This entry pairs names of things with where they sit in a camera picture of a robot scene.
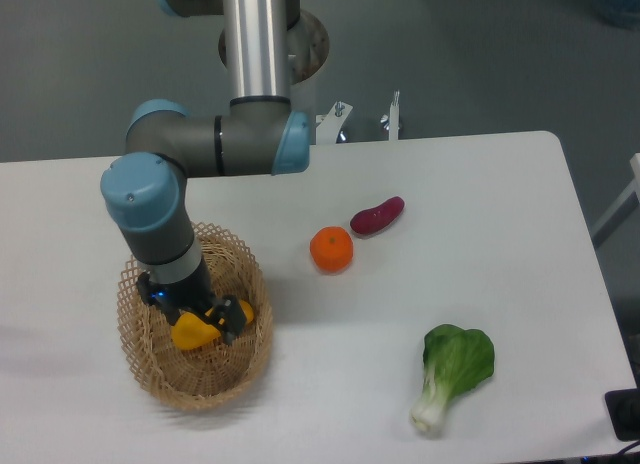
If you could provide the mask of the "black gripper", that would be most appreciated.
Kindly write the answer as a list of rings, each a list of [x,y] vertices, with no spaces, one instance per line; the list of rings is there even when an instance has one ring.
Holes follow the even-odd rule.
[[[155,283],[148,272],[142,272],[137,278],[136,289],[142,302],[161,312],[170,326],[177,323],[183,312],[193,313],[204,317],[206,329],[215,329],[227,346],[231,346],[244,330],[240,300],[233,295],[215,297],[204,258],[187,277],[174,283]]]

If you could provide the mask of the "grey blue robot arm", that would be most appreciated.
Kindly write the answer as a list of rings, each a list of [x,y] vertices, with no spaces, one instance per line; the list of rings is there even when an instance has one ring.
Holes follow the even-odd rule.
[[[141,273],[142,301],[168,323],[191,314],[226,344],[244,331],[234,296],[217,296],[186,211],[191,178],[304,171],[315,136],[311,117],[291,103],[292,84],[313,74],[314,41],[300,0],[157,0],[168,14],[224,20],[231,84],[225,115],[197,118],[154,99],[134,112],[126,149],[103,173],[106,209]]]

